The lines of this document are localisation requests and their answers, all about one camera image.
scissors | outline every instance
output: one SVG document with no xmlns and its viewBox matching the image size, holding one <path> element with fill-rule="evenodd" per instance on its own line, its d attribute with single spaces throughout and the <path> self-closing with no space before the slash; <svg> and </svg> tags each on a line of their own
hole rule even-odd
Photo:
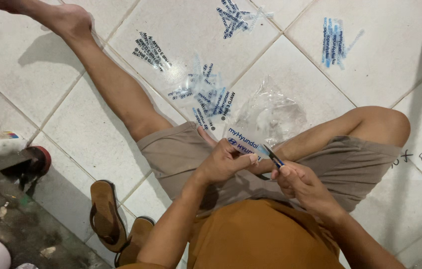
<svg viewBox="0 0 422 269">
<path fill-rule="evenodd" d="M 274 162 L 274 164 L 277 166 L 277 168 L 281 168 L 281 166 L 284 166 L 285 164 L 270 150 L 266 145 L 263 145 L 266 150 L 269 152 L 269 157 Z"/>
</svg>

sandal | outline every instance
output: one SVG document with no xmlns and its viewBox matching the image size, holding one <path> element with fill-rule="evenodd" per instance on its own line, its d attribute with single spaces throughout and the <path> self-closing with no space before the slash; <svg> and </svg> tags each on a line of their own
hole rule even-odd
<svg viewBox="0 0 422 269">
<path fill-rule="evenodd" d="M 115 186 L 107 180 L 98 180 L 90 187 L 90 193 L 90 225 L 101 243 L 108 250 L 118 253 L 126 243 L 126 230 L 118 215 Z"/>
<path fill-rule="evenodd" d="M 137 217 L 131 227 L 128 241 L 123 250 L 115 256 L 115 267 L 136 263 L 136 258 L 141 248 L 148 240 L 148 236 L 155 223 L 148 217 Z"/>
</svg>

right hand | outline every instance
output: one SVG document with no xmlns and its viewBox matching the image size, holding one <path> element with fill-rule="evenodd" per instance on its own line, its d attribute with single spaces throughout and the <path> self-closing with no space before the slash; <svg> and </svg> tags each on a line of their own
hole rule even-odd
<svg viewBox="0 0 422 269">
<path fill-rule="evenodd" d="M 284 164 L 273 171 L 283 193 L 295 195 L 302 207 L 322 220 L 346 213 L 311 168 L 289 161 Z"/>
</svg>

fingernail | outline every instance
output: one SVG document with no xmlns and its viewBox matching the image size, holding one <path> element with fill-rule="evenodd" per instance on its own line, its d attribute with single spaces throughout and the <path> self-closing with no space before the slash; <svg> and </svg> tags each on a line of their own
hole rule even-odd
<svg viewBox="0 0 422 269">
<path fill-rule="evenodd" d="M 281 168 L 279 169 L 279 171 L 282 173 L 283 176 L 287 177 L 290 173 L 291 170 L 289 170 L 289 167 L 287 166 L 281 166 Z"/>
<path fill-rule="evenodd" d="M 257 162 L 257 154 L 256 153 L 252 153 L 249 158 L 251 159 L 251 163 L 255 163 Z"/>
</svg>

bare leg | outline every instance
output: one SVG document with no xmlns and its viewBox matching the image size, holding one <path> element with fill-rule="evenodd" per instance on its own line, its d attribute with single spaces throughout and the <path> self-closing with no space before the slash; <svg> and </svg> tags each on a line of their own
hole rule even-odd
<svg viewBox="0 0 422 269">
<path fill-rule="evenodd" d="M 0 0 L 0 9 L 27 15 L 62 37 L 135 141 L 173 127 L 154 110 L 138 82 L 95 43 L 91 33 L 92 22 L 82 7 L 69 4 L 53 6 L 39 0 Z"/>
<path fill-rule="evenodd" d="M 402 147 L 410 135 L 410 122 L 396 110 L 377 106 L 359 107 L 291 138 L 276 151 L 276 155 L 283 160 L 297 161 L 321 150 L 337 135 Z M 267 173 L 273 167 L 272 162 L 264 160 L 251 172 Z"/>
</svg>

